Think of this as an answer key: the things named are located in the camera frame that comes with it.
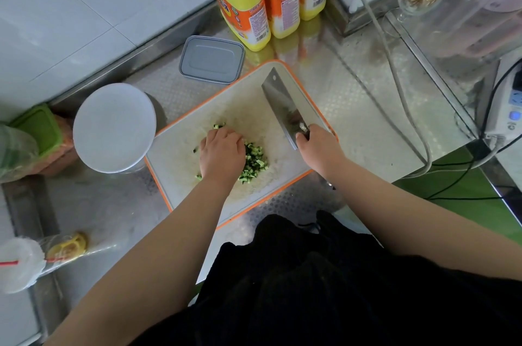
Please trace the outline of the round container with white lid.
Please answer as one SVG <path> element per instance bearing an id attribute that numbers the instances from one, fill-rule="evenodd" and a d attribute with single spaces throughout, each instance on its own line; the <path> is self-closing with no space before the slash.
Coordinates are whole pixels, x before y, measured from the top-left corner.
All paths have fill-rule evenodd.
<path id="1" fill-rule="evenodd" d="M 127 83 L 93 92 L 73 124 L 75 150 L 88 168 L 104 174 L 129 172 L 153 144 L 157 117 L 149 96 Z"/>

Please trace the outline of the clear bag of greens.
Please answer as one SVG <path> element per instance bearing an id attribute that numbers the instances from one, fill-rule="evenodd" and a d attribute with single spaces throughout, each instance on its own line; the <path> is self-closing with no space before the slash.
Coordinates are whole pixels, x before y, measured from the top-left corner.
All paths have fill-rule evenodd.
<path id="1" fill-rule="evenodd" d="M 39 157 L 39 148 L 32 136 L 0 124 L 0 184 L 27 176 Z"/>

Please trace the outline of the person's right forearm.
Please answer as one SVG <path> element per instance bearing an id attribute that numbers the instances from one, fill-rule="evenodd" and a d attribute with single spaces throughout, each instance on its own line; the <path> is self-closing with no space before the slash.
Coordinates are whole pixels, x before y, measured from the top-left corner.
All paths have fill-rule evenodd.
<path id="1" fill-rule="evenodd" d="M 346 158 L 321 174 L 380 243 L 441 267 L 522 281 L 522 246 L 421 199 Z"/>

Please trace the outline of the clear plastic container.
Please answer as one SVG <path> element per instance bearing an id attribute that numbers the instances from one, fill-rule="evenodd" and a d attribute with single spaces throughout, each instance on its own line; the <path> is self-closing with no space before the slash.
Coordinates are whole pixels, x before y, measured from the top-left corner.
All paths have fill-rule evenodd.
<path id="1" fill-rule="evenodd" d="M 522 10 L 522 0 L 442 0 L 425 18 L 417 42 L 435 58 L 466 49 Z"/>

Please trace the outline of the steel cleaver knife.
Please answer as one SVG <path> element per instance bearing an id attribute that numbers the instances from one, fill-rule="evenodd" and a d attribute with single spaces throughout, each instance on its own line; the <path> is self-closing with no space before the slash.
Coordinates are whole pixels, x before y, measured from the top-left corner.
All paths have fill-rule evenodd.
<path id="1" fill-rule="evenodd" d="M 261 88 L 273 117 L 267 125 L 263 146 L 269 162 L 268 172 L 278 191 L 312 171 L 298 151 L 296 133 L 309 137 L 309 125 L 316 124 L 328 130 L 337 141 L 339 138 L 288 67 L 272 61 L 267 64 L 267 70 Z"/>

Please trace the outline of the person's left forearm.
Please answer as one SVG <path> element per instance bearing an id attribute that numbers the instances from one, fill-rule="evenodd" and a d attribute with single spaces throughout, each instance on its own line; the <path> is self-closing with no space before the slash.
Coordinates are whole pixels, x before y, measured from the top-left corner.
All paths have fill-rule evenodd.
<path id="1" fill-rule="evenodd" d="M 236 180 L 203 178 L 101 277 L 44 346 L 128 346 L 186 308 Z"/>

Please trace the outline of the clear bag of lemon slices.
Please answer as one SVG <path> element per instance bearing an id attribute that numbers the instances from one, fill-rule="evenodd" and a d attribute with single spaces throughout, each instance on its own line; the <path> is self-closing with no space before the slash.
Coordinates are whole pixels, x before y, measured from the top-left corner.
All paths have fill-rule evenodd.
<path id="1" fill-rule="evenodd" d="M 43 251 L 45 265 L 39 277 L 44 277 L 78 259 L 100 255 L 120 248 L 118 237 L 93 229 L 45 236 L 37 240 Z"/>

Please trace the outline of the person's left hand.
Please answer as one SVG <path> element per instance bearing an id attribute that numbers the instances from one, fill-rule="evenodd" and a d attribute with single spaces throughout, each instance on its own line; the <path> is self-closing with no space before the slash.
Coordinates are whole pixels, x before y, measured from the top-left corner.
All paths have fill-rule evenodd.
<path id="1" fill-rule="evenodd" d="M 230 128 L 228 142 L 216 145 L 216 129 L 211 129 L 206 136 L 207 145 L 199 154 L 202 180 L 231 191 L 245 165 L 245 157 L 238 155 L 238 139 L 243 137 Z"/>

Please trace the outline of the person's black clothing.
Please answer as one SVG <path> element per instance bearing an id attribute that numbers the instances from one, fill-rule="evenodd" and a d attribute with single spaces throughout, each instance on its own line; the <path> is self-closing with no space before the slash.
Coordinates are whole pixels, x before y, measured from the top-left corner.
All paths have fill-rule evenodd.
<path id="1" fill-rule="evenodd" d="M 522 282 L 396 256 L 326 211 L 225 243 L 198 299 L 129 346 L 522 346 Z"/>

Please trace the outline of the plastic cup with red straw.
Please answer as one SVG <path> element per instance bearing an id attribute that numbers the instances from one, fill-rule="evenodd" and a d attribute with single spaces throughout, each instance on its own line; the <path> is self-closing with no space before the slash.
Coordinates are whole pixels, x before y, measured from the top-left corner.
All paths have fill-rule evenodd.
<path id="1" fill-rule="evenodd" d="M 34 285 L 46 266 L 38 241 L 14 237 L 0 245 L 0 291 L 15 294 Z"/>

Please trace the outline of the grey rectangular container lid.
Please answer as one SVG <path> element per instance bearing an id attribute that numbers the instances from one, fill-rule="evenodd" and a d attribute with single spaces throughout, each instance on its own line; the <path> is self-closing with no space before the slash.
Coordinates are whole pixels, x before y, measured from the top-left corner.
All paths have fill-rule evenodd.
<path id="1" fill-rule="evenodd" d="M 190 79 L 230 85 L 239 78 L 244 57 L 241 43 L 192 35 L 183 46 L 179 72 Z"/>

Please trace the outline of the person's right hand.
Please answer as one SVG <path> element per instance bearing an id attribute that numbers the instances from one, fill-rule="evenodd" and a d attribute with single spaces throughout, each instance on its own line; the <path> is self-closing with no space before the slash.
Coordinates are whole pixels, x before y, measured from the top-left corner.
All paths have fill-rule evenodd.
<path id="1" fill-rule="evenodd" d="M 348 158 L 334 135 L 323 127 L 311 124 L 309 134 L 309 151 L 299 152 L 311 169 L 330 184 L 336 184 L 343 171 L 346 170 Z"/>

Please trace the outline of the white orange-edged cutting board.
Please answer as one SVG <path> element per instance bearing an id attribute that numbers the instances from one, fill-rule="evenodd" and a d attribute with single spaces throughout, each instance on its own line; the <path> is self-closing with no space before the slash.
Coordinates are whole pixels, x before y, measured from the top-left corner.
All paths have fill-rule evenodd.
<path id="1" fill-rule="evenodd" d="M 173 210 L 196 186 L 199 146 L 211 126 L 225 124 L 247 142 L 261 146 L 268 170 L 250 184 L 237 182 L 226 199 L 218 228 L 285 190 L 312 170 L 291 144 L 269 105 L 262 84 L 276 71 L 307 124 L 334 129 L 288 65 L 267 61 L 211 98 L 167 124 L 155 136 L 146 164 L 169 210 Z"/>

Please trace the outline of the box with green lid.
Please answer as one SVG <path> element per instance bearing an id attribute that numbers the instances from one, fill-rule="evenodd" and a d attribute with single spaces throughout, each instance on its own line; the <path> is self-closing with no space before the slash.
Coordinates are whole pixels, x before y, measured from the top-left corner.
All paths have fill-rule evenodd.
<path id="1" fill-rule="evenodd" d="M 54 177 L 79 159 L 73 141 L 73 121 L 36 105 L 9 124 L 36 140 L 39 158 L 29 175 Z"/>

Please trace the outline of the white power strip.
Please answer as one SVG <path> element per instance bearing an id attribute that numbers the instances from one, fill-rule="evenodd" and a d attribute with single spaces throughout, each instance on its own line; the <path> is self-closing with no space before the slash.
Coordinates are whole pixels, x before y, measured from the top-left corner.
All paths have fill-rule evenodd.
<path id="1" fill-rule="evenodd" d="M 522 134 L 522 63 L 507 74 L 493 95 L 485 134 L 506 142 Z"/>

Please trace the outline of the pile of chopped green vegetable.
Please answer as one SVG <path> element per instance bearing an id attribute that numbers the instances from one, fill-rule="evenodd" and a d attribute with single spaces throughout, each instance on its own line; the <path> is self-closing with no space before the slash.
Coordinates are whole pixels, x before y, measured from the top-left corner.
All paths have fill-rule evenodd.
<path id="1" fill-rule="evenodd" d="M 225 124 L 215 124 L 212 129 L 218 129 L 222 126 L 226 126 Z M 194 156 L 198 156 L 198 172 L 194 175 L 195 179 L 198 181 L 202 180 L 200 167 L 199 167 L 199 145 L 195 146 L 192 150 L 192 154 Z M 268 169 L 268 162 L 264 157 L 264 151 L 261 146 L 255 145 L 252 142 L 245 141 L 246 155 L 245 155 L 245 165 L 244 169 L 241 172 L 237 182 L 241 184 L 249 184 L 251 181 L 258 177 L 261 172 L 264 172 Z"/>

